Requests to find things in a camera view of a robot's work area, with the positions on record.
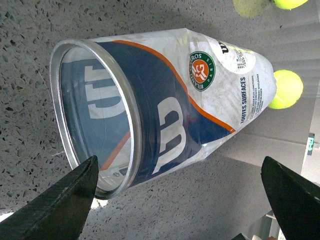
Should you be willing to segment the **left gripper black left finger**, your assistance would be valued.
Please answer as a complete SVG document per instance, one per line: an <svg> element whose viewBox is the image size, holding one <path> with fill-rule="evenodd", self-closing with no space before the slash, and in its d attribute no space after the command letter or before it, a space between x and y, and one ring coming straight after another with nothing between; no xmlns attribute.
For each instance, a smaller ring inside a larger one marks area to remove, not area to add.
<svg viewBox="0 0 320 240"><path fill-rule="evenodd" d="M2 240L77 240L98 181L98 158L89 157L0 223Z"/></svg>

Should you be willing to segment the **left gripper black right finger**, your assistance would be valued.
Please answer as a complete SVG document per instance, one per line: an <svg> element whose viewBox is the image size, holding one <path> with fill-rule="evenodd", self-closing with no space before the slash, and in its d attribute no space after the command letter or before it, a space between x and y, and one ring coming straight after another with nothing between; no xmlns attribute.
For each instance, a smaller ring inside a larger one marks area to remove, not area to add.
<svg viewBox="0 0 320 240"><path fill-rule="evenodd" d="M287 240L320 238L320 187L266 156L261 180L269 204Z"/></svg>

